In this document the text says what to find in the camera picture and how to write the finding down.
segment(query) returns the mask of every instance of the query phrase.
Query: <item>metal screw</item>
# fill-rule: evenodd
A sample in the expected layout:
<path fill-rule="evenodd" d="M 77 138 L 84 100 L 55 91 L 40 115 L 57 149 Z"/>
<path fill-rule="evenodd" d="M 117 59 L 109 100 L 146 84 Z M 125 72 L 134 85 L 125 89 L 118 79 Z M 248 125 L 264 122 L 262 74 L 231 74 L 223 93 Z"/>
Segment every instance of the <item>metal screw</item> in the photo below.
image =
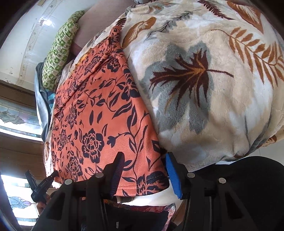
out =
<path fill-rule="evenodd" d="M 98 172 L 95 176 L 96 178 L 102 178 L 104 174 L 102 172 Z"/>
<path fill-rule="evenodd" d="M 195 174 L 194 174 L 193 172 L 189 172 L 189 173 L 187 174 L 187 177 L 189 177 L 189 178 L 194 178 L 194 177 L 195 177 Z"/>
<path fill-rule="evenodd" d="M 70 184 L 72 184 L 72 180 L 71 179 L 67 179 L 67 180 L 64 181 L 64 183 L 67 184 L 67 185 L 70 185 Z"/>
<path fill-rule="evenodd" d="M 224 183 L 226 183 L 226 179 L 225 178 L 219 178 L 219 183 L 221 183 L 221 184 L 224 184 Z"/>

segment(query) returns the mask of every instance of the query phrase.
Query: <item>floral pattern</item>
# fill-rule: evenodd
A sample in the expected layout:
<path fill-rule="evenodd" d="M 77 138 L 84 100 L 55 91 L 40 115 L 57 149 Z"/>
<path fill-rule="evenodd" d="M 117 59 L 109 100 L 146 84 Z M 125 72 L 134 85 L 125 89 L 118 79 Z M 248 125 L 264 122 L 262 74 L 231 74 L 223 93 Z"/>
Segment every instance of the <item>floral pattern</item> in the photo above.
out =
<path fill-rule="evenodd" d="M 169 186 L 150 115 L 120 46 L 120 30 L 81 57 L 56 96 L 52 163 L 56 180 L 86 180 L 123 152 L 116 195 L 148 195 Z"/>

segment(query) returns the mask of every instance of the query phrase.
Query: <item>green and white cloth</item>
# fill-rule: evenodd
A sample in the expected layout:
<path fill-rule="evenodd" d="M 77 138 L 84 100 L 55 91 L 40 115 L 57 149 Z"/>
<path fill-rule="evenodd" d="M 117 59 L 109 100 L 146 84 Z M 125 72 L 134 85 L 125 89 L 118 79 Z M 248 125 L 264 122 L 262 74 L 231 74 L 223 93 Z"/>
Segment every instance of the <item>green and white cloth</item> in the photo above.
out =
<path fill-rule="evenodd" d="M 43 87 L 53 91 L 55 81 L 67 62 L 72 40 L 79 29 L 76 23 L 84 14 L 84 11 L 76 11 L 67 22 L 59 29 L 52 47 L 47 55 L 42 71 Z"/>

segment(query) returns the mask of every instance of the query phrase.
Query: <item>orange floral fabric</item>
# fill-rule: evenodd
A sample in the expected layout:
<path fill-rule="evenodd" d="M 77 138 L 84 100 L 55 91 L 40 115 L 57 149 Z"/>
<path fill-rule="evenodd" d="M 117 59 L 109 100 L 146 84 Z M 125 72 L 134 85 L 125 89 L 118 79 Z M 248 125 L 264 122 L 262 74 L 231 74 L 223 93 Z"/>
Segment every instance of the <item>orange floral fabric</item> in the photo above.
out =
<path fill-rule="evenodd" d="M 123 152 L 116 195 L 153 194 L 169 182 L 150 115 L 120 46 L 121 27 L 82 56 L 56 93 L 51 138 L 56 181 L 86 180 Z"/>

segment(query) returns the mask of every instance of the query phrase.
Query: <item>leaf-patterned blanket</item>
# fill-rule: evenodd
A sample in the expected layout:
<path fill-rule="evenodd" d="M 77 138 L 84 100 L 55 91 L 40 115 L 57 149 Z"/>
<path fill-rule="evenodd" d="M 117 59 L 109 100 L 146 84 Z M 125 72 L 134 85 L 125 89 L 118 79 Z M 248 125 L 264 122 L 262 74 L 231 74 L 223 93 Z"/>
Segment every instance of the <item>leaf-patterned blanket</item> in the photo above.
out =
<path fill-rule="evenodd" d="M 258 9 L 223 0 L 129 7 L 75 63 L 122 19 L 120 44 L 160 146 L 188 170 L 242 158 L 283 129 L 283 40 Z"/>

